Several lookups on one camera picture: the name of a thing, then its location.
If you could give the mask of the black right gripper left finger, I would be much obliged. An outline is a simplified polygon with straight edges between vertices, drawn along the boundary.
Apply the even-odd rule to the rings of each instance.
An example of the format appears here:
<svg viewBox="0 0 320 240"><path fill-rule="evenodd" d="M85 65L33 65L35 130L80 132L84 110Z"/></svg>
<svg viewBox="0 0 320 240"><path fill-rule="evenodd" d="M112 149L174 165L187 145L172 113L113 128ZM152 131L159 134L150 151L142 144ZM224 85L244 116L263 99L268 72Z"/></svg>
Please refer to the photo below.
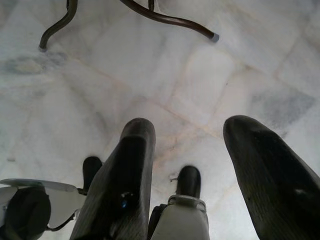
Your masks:
<svg viewBox="0 0 320 240"><path fill-rule="evenodd" d="M154 125L134 118L98 170L72 230L72 240L145 240L151 199Z"/></svg>

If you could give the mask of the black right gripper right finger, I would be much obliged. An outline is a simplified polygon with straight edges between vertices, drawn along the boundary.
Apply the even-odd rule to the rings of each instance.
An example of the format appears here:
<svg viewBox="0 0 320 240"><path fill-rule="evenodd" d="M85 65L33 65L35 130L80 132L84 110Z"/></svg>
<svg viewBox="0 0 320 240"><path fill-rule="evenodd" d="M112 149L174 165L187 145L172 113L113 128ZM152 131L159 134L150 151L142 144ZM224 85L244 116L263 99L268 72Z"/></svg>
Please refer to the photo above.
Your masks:
<svg viewBox="0 0 320 240"><path fill-rule="evenodd" d="M320 178L274 131L245 115L229 117L223 139L261 240L320 237Z"/></svg>

